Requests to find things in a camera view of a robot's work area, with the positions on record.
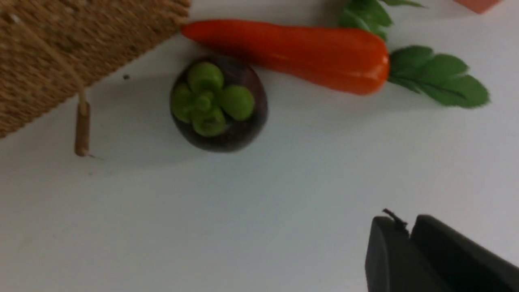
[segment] purple fruit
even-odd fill
[[[192,62],[170,94],[176,127],[192,145],[213,152],[234,152],[263,129],[268,104],[254,70],[223,56]]]

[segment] toy carrot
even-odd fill
[[[386,44],[358,29],[209,20],[187,25],[182,34],[242,61],[358,95],[378,91],[388,78]]]
[[[347,12],[343,26],[358,21]],[[424,46],[389,55],[381,37],[358,28],[222,19],[191,23],[182,34],[220,53],[335,90],[368,95],[389,81],[449,107],[476,108],[489,102],[487,89],[467,74],[469,67],[462,60]]]

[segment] white table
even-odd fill
[[[390,84],[359,98],[258,69],[265,130],[242,152],[210,154],[169,114],[174,78],[205,52],[177,36],[90,89],[97,158],[73,154],[76,100],[0,141],[1,290],[366,291],[384,207],[410,223],[433,214],[519,264],[519,2],[477,16],[421,1],[430,9],[391,9],[390,48],[461,57],[490,106],[446,109]],[[194,0],[193,18],[312,25],[337,7]]]

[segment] wicker basket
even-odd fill
[[[84,87],[168,39],[189,6],[190,0],[0,0],[0,138],[79,93],[76,153],[87,155]]]

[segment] carrot leaf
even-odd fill
[[[393,25],[391,17],[379,0],[352,0],[343,10],[339,26],[369,31],[386,40],[386,28]]]
[[[447,107],[472,109],[490,102],[481,82],[468,75],[459,58],[434,54],[424,46],[410,46],[391,54],[389,82],[423,93]]]

